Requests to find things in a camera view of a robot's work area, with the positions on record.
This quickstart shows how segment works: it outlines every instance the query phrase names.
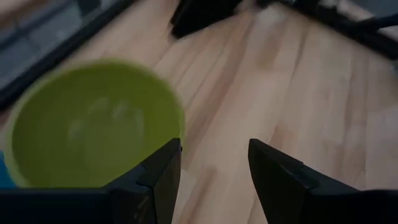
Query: black object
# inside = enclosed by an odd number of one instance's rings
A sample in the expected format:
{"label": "black object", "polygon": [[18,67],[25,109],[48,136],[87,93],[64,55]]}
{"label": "black object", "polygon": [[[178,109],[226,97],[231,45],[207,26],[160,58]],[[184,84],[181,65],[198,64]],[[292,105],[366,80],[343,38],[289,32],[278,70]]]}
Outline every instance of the black object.
{"label": "black object", "polygon": [[[56,67],[134,1],[49,1],[32,18],[18,21],[15,28],[0,30],[0,110],[13,104],[31,83]],[[2,39],[3,32],[10,34]]]}
{"label": "black object", "polygon": [[360,191],[257,139],[251,176],[269,224],[398,223],[398,191]]}
{"label": "black object", "polygon": [[99,189],[0,190],[4,223],[169,224],[180,182],[181,145],[172,139]]}
{"label": "black object", "polygon": [[[234,8],[239,2],[238,0],[181,0],[171,20],[174,25],[172,34],[176,38],[181,38],[232,16]],[[320,0],[256,0],[256,2],[259,7],[267,7],[273,2],[281,2],[389,59],[398,59],[398,42],[378,32],[381,28],[398,25],[398,14],[356,22],[339,14],[336,7],[327,8],[319,5]]]}
{"label": "black object", "polygon": [[170,23],[176,38],[203,29],[234,14],[242,0],[181,0]]}

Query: bowl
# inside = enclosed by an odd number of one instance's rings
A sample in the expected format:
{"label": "bowl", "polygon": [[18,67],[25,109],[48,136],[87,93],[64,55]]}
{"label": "bowl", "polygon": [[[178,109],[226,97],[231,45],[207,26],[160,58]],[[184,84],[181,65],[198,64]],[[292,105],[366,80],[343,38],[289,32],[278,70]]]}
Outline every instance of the bowl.
{"label": "bowl", "polygon": [[102,60],[45,75],[6,126],[7,169],[19,187],[101,187],[172,138],[183,109],[140,65]]}

